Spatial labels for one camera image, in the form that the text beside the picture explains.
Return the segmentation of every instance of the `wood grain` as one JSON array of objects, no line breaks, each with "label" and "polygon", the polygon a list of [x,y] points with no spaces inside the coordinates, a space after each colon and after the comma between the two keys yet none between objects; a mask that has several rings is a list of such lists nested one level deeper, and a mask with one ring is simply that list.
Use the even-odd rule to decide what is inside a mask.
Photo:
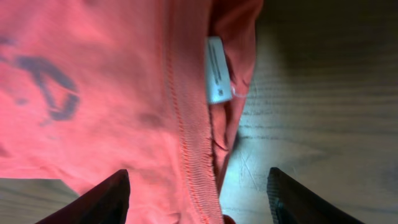
[{"label": "wood grain", "polygon": [[61,180],[0,179],[1,223],[35,223],[77,197]]},{"label": "wood grain", "polygon": [[225,214],[272,223],[276,166],[363,222],[398,222],[397,37],[393,1],[266,1]]}]

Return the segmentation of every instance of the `coral shirt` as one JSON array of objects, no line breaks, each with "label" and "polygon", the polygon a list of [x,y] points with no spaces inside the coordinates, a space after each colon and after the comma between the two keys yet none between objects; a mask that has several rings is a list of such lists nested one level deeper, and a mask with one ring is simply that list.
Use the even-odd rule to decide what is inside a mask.
[{"label": "coral shirt", "polygon": [[119,169],[128,223],[223,223],[245,99],[209,105],[205,40],[245,95],[261,0],[0,1],[0,176],[82,194]]}]

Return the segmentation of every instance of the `white label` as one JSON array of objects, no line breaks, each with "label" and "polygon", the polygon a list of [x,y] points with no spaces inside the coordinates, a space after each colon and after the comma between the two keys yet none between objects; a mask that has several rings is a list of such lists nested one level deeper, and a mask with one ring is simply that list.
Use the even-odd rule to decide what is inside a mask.
[{"label": "white label", "polygon": [[232,99],[223,43],[219,37],[208,38],[205,57],[207,102],[215,104]]}]

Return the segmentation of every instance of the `wooden table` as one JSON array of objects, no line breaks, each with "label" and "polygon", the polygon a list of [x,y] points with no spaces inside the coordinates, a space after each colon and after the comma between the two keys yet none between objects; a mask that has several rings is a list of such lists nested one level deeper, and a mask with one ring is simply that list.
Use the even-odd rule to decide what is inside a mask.
[{"label": "wooden table", "polygon": [[[366,223],[397,223],[398,4],[266,0],[257,37],[223,212],[271,223],[277,166]],[[75,198],[59,180],[3,179],[0,217],[33,223]]]}]

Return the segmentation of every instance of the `clothing tag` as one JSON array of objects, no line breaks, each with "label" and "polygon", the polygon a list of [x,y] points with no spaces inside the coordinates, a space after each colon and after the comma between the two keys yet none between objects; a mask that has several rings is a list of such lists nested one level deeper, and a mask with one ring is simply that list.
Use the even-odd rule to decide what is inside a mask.
[{"label": "clothing tag", "polygon": [[219,37],[208,38],[205,57],[207,102],[216,104],[232,99],[231,82],[226,66],[223,43]]}]

